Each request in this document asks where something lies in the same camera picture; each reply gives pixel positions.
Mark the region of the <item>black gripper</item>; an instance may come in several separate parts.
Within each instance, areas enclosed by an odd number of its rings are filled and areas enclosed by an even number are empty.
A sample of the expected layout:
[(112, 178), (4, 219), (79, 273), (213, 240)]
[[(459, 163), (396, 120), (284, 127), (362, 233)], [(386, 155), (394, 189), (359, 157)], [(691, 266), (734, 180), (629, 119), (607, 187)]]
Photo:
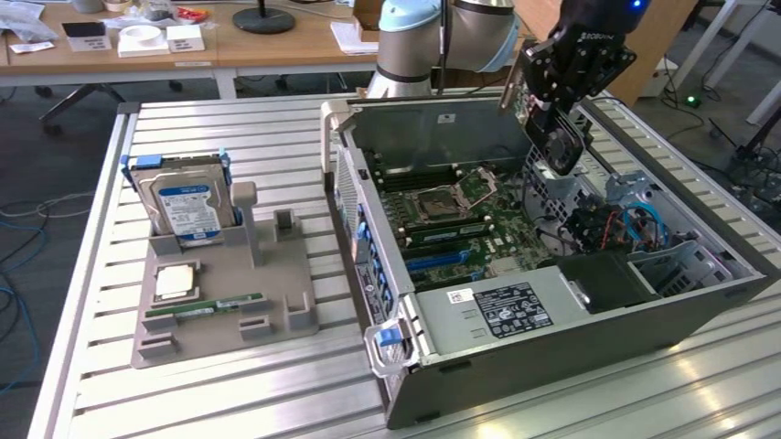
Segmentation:
[(530, 114), (570, 112), (603, 91), (635, 61), (625, 40), (637, 26), (629, 17), (562, 19), (547, 40), (524, 47), (520, 72)]

